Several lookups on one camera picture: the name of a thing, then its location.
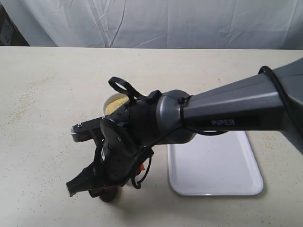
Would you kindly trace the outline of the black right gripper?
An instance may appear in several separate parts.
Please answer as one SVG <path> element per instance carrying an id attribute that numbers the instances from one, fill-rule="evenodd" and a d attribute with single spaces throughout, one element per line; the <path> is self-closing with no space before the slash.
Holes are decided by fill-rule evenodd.
<path id="1" fill-rule="evenodd" d="M 113 112 L 128 117 L 132 144 L 114 147 L 105 140 L 95 143 L 92 163 L 66 183 L 70 196 L 88 191 L 92 198 L 98 197 L 101 189 L 123 186 L 145 170 L 143 162 L 151 159 L 152 146 L 160 138 L 156 123 L 156 107 L 160 96 L 160 91 L 153 91 L 148 96 L 139 93 L 129 95 L 129 101 Z"/>

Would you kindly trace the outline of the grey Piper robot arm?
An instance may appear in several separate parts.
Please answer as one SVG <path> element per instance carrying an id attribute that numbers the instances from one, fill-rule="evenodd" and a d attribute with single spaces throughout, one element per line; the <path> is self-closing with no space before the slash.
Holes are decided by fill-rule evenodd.
<path id="1" fill-rule="evenodd" d="M 280 131 L 303 149 L 303 61 L 277 69 L 260 68 L 257 75 L 197 95 L 182 90 L 145 96 L 127 81 L 112 77 L 109 85 L 128 97 L 113 113 L 71 128 L 75 142 L 93 140 L 94 159 L 67 182 L 70 196 L 88 192 L 111 202 L 156 145 L 184 144 L 196 134 L 221 135 L 229 131 Z"/>

